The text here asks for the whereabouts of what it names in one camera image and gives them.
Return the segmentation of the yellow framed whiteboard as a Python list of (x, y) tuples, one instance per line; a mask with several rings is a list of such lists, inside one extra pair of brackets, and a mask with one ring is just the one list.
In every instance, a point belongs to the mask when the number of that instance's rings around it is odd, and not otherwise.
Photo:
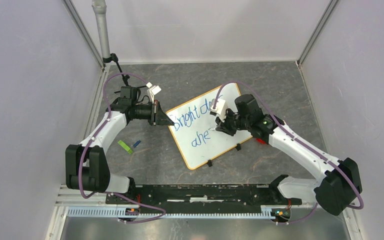
[(216, 87), (166, 112), (174, 122), (169, 130), (190, 170), (207, 164), (252, 138), (246, 130), (237, 131), (234, 136), (213, 130), (216, 117), (210, 114), (210, 109), (219, 89)]

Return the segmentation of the blue marker cap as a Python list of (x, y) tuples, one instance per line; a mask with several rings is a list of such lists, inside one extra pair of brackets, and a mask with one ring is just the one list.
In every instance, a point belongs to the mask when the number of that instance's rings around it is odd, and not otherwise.
[(141, 143), (140, 140), (136, 141), (136, 142), (133, 144), (133, 148), (136, 148), (140, 143)]

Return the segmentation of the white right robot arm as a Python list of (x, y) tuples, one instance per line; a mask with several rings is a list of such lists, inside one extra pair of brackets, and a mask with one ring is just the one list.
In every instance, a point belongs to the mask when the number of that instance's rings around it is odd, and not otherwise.
[(230, 109), (223, 99), (213, 101), (210, 114), (216, 117), (217, 132), (234, 136), (238, 131), (247, 131), (253, 138), (285, 153), (313, 177), (280, 177), (268, 191), (273, 203), (299, 199), (317, 204), (334, 216), (346, 208), (361, 210), (364, 207), (359, 167), (354, 160), (339, 159), (315, 147), (294, 133), (282, 119), (264, 113), (252, 94), (240, 95), (234, 104), (237, 111)]

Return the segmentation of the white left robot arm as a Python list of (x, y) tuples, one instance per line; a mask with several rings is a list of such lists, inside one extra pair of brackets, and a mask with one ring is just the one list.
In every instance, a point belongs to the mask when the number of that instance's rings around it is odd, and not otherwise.
[(69, 189), (115, 192), (125, 204), (136, 200), (137, 190), (131, 186), (133, 179), (111, 173), (106, 153), (119, 132), (133, 120), (146, 120), (151, 126), (174, 125), (155, 99), (161, 88), (151, 83), (146, 87), (147, 103), (141, 103), (140, 87), (121, 87), (120, 96), (109, 105), (92, 133), (79, 144), (66, 148), (65, 177)]

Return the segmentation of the red bowl with green block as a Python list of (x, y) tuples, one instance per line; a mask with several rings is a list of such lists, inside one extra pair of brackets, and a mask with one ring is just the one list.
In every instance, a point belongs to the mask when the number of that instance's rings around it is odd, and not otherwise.
[(260, 144), (267, 145), (267, 143), (264, 140), (260, 139), (260, 138), (256, 138), (255, 140), (257, 142), (259, 142)]

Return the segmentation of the green owl eraser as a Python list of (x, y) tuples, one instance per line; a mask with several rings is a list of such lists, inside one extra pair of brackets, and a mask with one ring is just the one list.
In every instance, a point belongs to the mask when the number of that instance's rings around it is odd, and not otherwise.
[(133, 150), (124, 141), (119, 140), (117, 142), (128, 154), (132, 154)]

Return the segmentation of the grey vertical pole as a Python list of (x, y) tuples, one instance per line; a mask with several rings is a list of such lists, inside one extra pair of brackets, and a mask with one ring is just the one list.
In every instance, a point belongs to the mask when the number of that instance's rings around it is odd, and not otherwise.
[(95, 14), (102, 60), (105, 64), (107, 64), (112, 61), (112, 57), (111, 57), (109, 36), (108, 36), (106, 1), (93, 0), (91, 3), (91, 6)]

